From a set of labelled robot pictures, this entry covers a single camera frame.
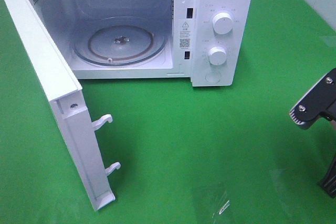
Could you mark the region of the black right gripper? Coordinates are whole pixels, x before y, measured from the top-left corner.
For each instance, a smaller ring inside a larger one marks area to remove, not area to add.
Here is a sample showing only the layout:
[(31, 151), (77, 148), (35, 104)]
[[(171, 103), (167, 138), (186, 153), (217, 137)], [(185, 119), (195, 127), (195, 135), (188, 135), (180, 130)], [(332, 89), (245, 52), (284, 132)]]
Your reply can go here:
[[(335, 130), (335, 69), (326, 73), (290, 110), (290, 117), (302, 129), (308, 129), (317, 119), (325, 118)], [(327, 173), (319, 181), (319, 186), (335, 198), (335, 162), (334, 156)]]

